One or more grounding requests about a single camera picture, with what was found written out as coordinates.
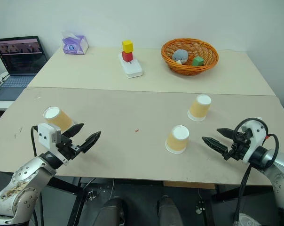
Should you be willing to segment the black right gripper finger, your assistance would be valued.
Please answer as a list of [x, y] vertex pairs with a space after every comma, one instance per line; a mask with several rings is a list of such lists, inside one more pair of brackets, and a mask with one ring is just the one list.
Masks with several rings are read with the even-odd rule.
[[218, 128], [217, 131], [224, 137], [233, 140], [234, 131], [229, 128]]
[[228, 148], [222, 143], [220, 143], [218, 140], [212, 137], [202, 137], [202, 140], [207, 146], [220, 153], [222, 156], [228, 153]]

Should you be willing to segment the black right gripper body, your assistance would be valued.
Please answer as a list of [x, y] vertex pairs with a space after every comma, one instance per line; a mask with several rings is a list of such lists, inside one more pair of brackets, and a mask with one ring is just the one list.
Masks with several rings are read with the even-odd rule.
[[247, 129], [245, 132], [237, 133], [237, 141], [233, 140], [231, 150], [224, 154], [224, 159], [228, 160], [233, 158], [235, 160], [242, 160], [247, 150], [250, 147], [250, 138], [252, 137], [252, 131]]

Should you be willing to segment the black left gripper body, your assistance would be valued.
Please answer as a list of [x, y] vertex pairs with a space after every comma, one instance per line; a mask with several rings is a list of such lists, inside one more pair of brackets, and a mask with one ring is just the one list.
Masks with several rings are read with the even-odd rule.
[[61, 137], [60, 143], [57, 143], [55, 147], [55, 156], [62, 163], [68, 163], [69, 160], [73, 160], [80, 153], [80, 147], [74, 145], [72, 140], [67, 137]]

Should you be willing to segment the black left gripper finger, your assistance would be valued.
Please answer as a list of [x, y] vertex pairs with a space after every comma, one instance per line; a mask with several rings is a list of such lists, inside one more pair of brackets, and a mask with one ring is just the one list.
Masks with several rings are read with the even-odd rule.
[[86, 153], [94, 144], [98, 141], [101, 135], [101, 131], [98, 131], [90, 135], [85, 142], [80, 146], [80, 152]]
[[62, 136], [66, 137], [66, 138], [74, 137], [76, 134], [78, 134], [80, 132], [80, 130], [82, 129], [83, 126], [84, 126], [84, 123], [75, 124], [75, 125], [71, 126], [69, 129], [67, 129], [62, 134]]

